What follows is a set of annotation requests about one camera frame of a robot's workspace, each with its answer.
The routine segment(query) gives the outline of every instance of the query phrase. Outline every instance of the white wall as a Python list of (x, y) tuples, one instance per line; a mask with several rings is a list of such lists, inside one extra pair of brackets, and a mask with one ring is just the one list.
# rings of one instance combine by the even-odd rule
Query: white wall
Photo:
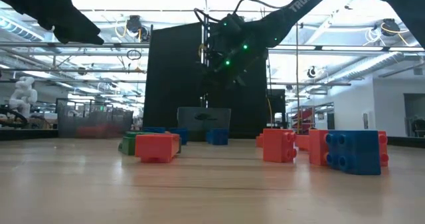
[(319, 120), (319, 115), (315, 115), (314, 123), (317, 129), (326, 130), (327, 129), (327, 113), (323, 113), (323, 120)]
[(302, 105), (322, 105), (329, 102), (335, 107), (336, 130), (364, 130), (363, 113), (369, 113), (369, 129), (375, 126), (375, 103), (373, 97), (373, 78), (353, 81), (351, 86), (336, 86), (327, 96), (311, 96)]
[(407, 137), (404, 94), (425, 94), (425, 80), (376, 78), (373, 86), (377, 129), (388, 136)]

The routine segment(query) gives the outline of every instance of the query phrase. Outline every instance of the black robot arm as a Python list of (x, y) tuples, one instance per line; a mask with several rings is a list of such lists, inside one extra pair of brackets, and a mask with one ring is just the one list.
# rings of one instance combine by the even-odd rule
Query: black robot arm
[[(293, 0), (259, 21), (244, 22), (236, 12), (218, 22), (215, 36), (226, 42), (225, 51), (213, 56), (205, 75), (204, 89), (227, 86), (256, 59), (267, 57), (267, 48), (281, 43), (291, 28), (322, 0)], [(425, 47), (425, 0), (382, 0), (388, 2)]]
[(85, 17), (71, 0), (1, 0), (16, 12), (27, 14), (38, 24), (52, 30), (62, 43), (80, 42), (102, 45), (104, 40), (98, 35), (100, 29)]

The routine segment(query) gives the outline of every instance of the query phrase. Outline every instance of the red building block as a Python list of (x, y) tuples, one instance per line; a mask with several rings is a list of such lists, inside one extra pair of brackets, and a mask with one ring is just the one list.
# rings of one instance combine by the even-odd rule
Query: red building block
[(388, 167), (388, 151), (386, 148), (386, 145), (388, 144), (388, 138), (386, 136), (385, 131), (379, 131), (378, 132), (378, 141), (379, 141), (379, 159), (381, 161), (381, 167)]
[(178, 134), (137, 135), (135, 137), (135, 156), (141, 162), (169, 163), (179, 151)]
[(309, 135), (297, 135), (295, 145), (302, 151), (308, 151), (310, 147)]
[(293, 162), (297, 156), (294, 148), (296, 135), (292, 130), (269, 129), (263, 131), (263, 160), (266, 162)]
[(256, 140), (255, 140), (255, 144), (257, 148), (262, 148), (263, 147), (263, 143), (264, 143), (264, 135), (260, 134), (259, 136), (257, 136)]
[(317, 166), (327, 166), (326, 155), (329, 148), (326, 144), (328, 130), (309, 131), (309, 159), (310, 163)]

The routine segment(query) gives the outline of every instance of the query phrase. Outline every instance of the black wall panel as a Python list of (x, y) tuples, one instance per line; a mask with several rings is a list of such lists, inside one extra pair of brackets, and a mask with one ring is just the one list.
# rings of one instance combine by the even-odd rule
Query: black wall panel
[(255, 138), (266, 127), (266, 61), (259, 60), (241, 74), (245, 86), (234, 85), (208, 95), (211, 108), (231, 108), (230, 137)]
[(200, 106), (200, 23), (154, 30), (149, 48), (145, 127), (177, 127), (178, 107)]

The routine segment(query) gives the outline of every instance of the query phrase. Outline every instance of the white robot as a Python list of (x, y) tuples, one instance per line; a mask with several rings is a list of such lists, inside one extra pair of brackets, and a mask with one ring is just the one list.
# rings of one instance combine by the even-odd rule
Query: white robot
[(10, 109), (17, 109), (26, 118), (30, 116), (31, 104), (37, 102), (37, 91), (33, 90), (33, 83), (32, 77), (20, 77), (9, 101)]

